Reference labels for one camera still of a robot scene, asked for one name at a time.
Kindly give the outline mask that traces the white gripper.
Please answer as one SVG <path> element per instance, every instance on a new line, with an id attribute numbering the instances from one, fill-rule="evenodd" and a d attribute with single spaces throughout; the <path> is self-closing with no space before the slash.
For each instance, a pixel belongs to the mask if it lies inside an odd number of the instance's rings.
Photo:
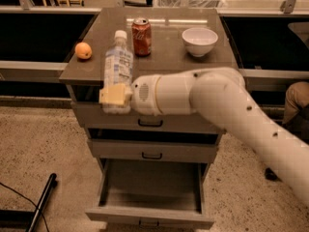
<path id="1" fill-rule="evenodd" d="M 158 74 L 143 75 L 134 80 L 132 90 L 124 83 L 106 86 L 99 91 L 98 101 L 102 104 L 126 106 L 131 99 L 130 105 L 135 111 L 156 116 L 160 114 L 155 93 L 158 81 Z"/>

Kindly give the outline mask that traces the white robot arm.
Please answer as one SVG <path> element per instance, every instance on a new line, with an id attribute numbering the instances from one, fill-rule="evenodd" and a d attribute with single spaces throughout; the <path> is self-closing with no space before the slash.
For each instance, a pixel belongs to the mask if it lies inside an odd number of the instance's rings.
<path id="1" fill-rule="evenodd" d="M 222 67 L 142 75 L 130 85 L 103 87 L 98 100 L 144 115 L 200 114 L 251 147 L 309 206 L 309 145 L 266 116 L 238 71 Z"/>

